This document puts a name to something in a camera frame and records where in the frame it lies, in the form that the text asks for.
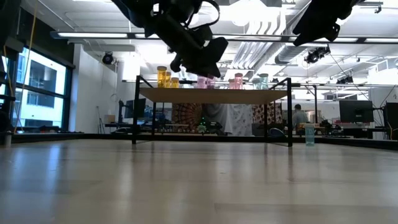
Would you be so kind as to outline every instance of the white wall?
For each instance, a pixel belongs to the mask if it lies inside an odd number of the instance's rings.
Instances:
[[[111,96],[117,93],[117,74],[99,60],[75,45],[73,63],[72,96],[70,103],[70,131],[97,133],[99,115],[115,114],[117,101]]]

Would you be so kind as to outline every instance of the fluorescent light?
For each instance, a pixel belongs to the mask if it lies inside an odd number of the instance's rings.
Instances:
[[[380,43],[397,43],[398,42],[398,38],[368,38],[365,40],[365,42],[367,43],[376,43],[376,42],[380,42]]]
[[[213,38],[224,37],[227,40],[263,40],[263,41],[280,41],[281,37],[263,36],[263,35],[214,35]]]
[[[288,47],[295,47],[293,43],[286,43],[286,46]],[[327,44],[316,44],[316,43],[309,43],[309,44],[303,44],[300,45],[300,47],[327,47]]]
[[[127,34],[114,33],[79,33],[79,32],[60,32],[60,37],[66,38],[127,38]]]
[[[337,37],[336,40],[334,40],[334,42],[347,42],[347,43],[353,43],[353,42],[357,42],[357,41],[358,41],[358,38],[346,38],[346,37]],[[330,41],[326,38],[321,38],[314,42],[330,42]]]
[[[88,2],[109,2],[111,3],[111,0],[73,0],[73,1],[88,1]]]
[[[159,39],[159,36],[156,34],[154,34],[148,38],[145,37],[145,34],[135,34],[135,36],[136,36],[136,38],[139,38],[139,39]]]

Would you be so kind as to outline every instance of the window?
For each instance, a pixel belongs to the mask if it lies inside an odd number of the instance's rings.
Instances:
[[[6,93],[6,86],[1,85],[0,86],[0,95],[4,95]]]
[[[30,52],[28,60],[28,54],[28,49],[19,54],[16,67],[17,88],[12,124],[22,127],[62,128],[67,68],[34,51]]]
[[[30,92],[27,95],[28,105],[48,106],[50,108],[54,108],[54,101],[54,96],[47,96],[35,92]]]
[[[63,99],[55,96],[49,96],[34,91],[17,88],[16,90],[16,108],[21,105],[20,121],[18,126],[62,126]],[[13,125],[16,125],[16,119],[13,119]]]
[[[25,64],[29,50],[19,55],[17,82],[24,82]],[[58,94],[65,94],[65,77],[67,68],[38,53],[31,52],[27,62],[25,85],[51,91]]]
[[[2,59],[2,64],[4,65],[4,71],[7,72],[8,59],[6,59],[4,56],[1,56],[1,59]]]
[[[4,71],[7,72],[7,59],[4,56],[1,56],[2,64],[4,65]],[[6,86],[3,84],[0,86],[0,95],[6,93]]]
[[[25,127],[41,127],[41,126],[52,126],[53,121],[41,121],[41,120],[33,120],[33,119],[26,119],[25,120]]]

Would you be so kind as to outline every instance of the security camera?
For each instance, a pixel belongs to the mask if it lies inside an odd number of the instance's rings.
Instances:
[[[116,59],[113,57],[113,52],[105,52],[102,62],[105,65],[113,65],[116,63]]]

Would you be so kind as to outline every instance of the shelf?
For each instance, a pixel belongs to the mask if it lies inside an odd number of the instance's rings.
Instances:
[[[156,103],[219,103],[265,105],[287,96],[284,90],[213,90],[183,88],[140,88]]]

